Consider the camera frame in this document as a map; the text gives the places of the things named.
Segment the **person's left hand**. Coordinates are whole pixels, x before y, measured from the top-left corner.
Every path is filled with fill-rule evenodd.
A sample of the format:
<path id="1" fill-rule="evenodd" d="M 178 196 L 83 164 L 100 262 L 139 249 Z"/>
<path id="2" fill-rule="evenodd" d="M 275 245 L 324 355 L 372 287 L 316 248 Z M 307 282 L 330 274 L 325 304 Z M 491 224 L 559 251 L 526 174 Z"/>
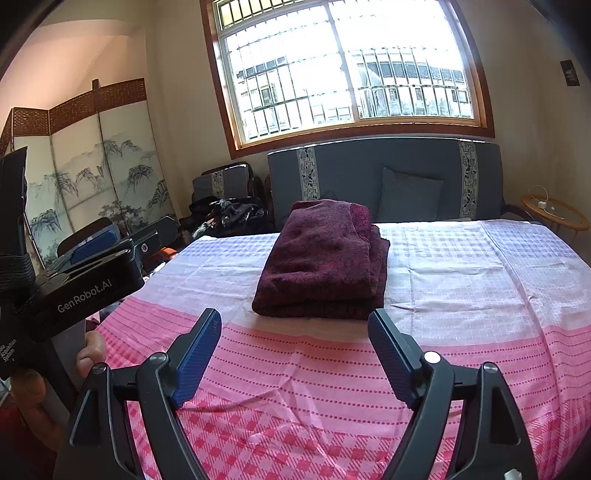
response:
<path id="1" fill-rule="evenodd" d="M 95 364 L 105 361 L 106 344 L 99 331 L 89 331 L 84 334 L 84 344 L 76 354 L 72 347 L 57 354 L 60 361 L 64 360 L 67 379 L 78 382 Z M 64 438 L 64 427 L 45 410 L 46 394 L 45 378 L 35 370 L 20 371 L 11 378 L 11 395 L 24 423 L 45 447 L 57 452 Z"/>

